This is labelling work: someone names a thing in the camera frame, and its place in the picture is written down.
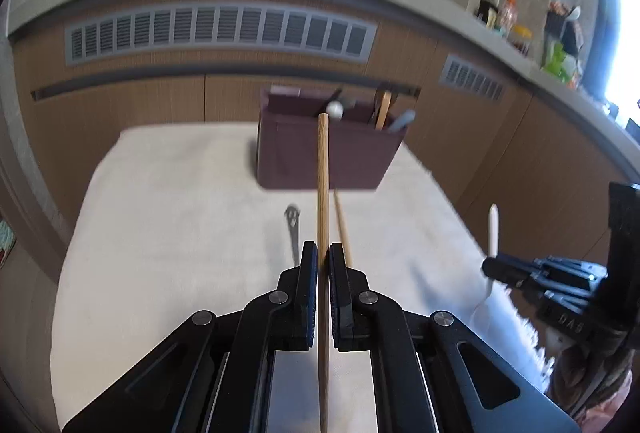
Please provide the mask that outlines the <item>gloved right hand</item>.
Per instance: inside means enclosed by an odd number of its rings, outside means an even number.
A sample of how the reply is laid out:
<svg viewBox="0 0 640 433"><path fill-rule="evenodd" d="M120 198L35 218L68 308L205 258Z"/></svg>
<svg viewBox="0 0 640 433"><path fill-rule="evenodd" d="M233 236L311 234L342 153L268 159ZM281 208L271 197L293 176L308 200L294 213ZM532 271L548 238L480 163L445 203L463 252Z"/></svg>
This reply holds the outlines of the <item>gloved right hand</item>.
<svg viewBox="0 0 640 433"><path fill-rule="evenodd" d="M555 357L547 395L576 421L585 418L589 409L620 395L632 377L634 349L622 345L606 356L551 328L546 339Z"/></svg>

